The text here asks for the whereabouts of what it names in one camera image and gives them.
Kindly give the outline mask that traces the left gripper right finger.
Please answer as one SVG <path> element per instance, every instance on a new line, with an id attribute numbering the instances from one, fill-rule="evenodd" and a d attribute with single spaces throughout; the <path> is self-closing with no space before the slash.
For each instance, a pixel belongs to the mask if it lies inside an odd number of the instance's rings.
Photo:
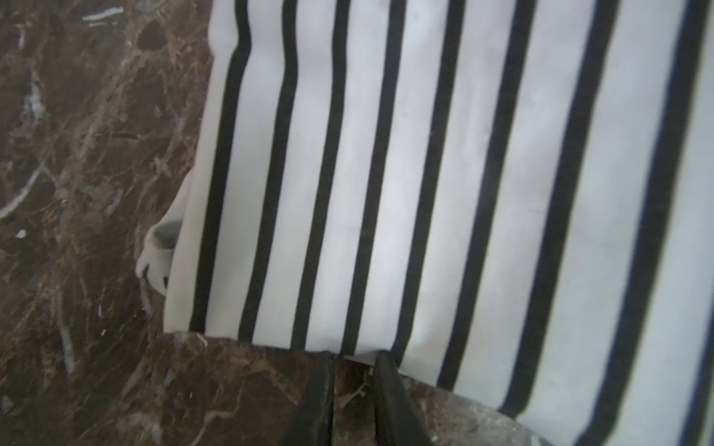
<path id="1" fill-rule="evenodd" d="M 377 353 L 374 366 L 377 445 L 431 445 L 390 353 Z"/>

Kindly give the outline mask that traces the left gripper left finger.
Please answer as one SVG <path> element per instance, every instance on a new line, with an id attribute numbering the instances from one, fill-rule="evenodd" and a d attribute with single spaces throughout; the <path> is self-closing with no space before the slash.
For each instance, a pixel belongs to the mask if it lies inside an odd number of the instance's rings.
<path id="1" fill-rule="evenodd" d="M 316 356 L 307 388 L 281 440 L 282 445 L 330 446 L 334 415 L 335 357 Z"/>

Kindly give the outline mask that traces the black white striped tank top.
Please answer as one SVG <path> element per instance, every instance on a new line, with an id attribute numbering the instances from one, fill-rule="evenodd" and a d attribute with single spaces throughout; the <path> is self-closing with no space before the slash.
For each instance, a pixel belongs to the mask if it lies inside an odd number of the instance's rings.
<path id="1" fill-rule="evenodd" d="M 164 329 L 379 351 L 560 445 L 713 442 L 710 1 L 217 1 Z"/>

